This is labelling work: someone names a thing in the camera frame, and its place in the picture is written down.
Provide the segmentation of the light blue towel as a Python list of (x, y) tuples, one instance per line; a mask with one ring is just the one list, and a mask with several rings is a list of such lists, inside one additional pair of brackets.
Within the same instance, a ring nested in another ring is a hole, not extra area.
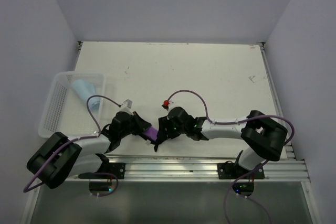
[[(84, 102), (84, 104), (87, 103), (88, 99), (91, 96), (97, 95), (95, 85), (85, 79), (79, 79), (72, 82), (71, 88), (78, 95), (78, 97)], [(91, 98), (89, 100), (88, 105), (91, 111), (98, 110), (100, 106), (100, 98), (96, 96)]]

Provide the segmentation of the dark grey towel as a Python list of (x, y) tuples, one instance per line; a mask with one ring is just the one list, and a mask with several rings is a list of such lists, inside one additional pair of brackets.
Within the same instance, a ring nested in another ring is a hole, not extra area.
[(159, 146), (164, 142), (164, 137), (162, 134), (159, 133), (157, 129), (154, 127), (149, 127), (147, 130), (140, 134), (146, 141), (149, 141), (154, 147), (154, 151), (157, 152)]

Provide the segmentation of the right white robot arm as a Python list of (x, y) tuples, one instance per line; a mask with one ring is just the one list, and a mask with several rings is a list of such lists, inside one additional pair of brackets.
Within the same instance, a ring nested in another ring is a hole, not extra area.
[(288, 130), (257, 110), (252, 110), (245, 119), (233, 123), (213, 123), (205, 116), (194, 118), (177, 106), (170, 109), (167, 116), (159, 118), (154, 149), (182, 134), (194, 141), (218, 138), (243, 140), (248, 148), (239, 152), (235, 162), (223, 164), (220, 169), (230, 178), (246, 178), (262, 162), (280, 160)]

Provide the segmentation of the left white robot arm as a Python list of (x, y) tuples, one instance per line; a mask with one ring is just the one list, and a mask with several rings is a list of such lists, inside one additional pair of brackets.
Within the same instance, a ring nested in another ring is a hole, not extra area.
[(50, 189), (57, 188), (70, 176), (114, 179), (107, 153), (119, 147), (129, 135), (156, 143), (158, 131), (136, 112), (118, 112), (99, 134), (70, 140), (62, 132), (54, 133), (29, 159), (27, 169)]

